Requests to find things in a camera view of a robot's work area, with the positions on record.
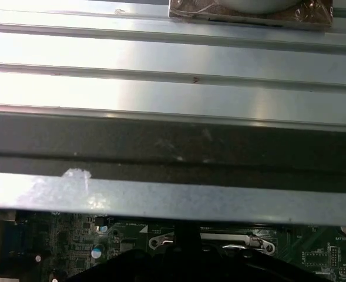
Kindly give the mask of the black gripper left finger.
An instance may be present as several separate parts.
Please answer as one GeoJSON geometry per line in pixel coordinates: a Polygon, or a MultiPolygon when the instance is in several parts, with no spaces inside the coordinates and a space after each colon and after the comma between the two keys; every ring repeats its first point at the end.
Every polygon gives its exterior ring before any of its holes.
{"type": "Polygon", "coordinates": [[[188,225],[175,225],[173,244],[161,255],[151,256],[142,250],[129,250],[67,280],[187,281],[188,225]]]}

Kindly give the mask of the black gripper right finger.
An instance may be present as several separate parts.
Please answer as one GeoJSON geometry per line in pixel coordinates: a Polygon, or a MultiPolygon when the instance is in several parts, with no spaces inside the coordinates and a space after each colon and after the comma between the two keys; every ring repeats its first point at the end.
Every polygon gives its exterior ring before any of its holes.
{"type": "Polygon", "coordinates": [[[187,228],[187,259],[188,281],[327,281],[252,249],[228,257],[215,247],[206,254],[197,226],[187,228]]]}

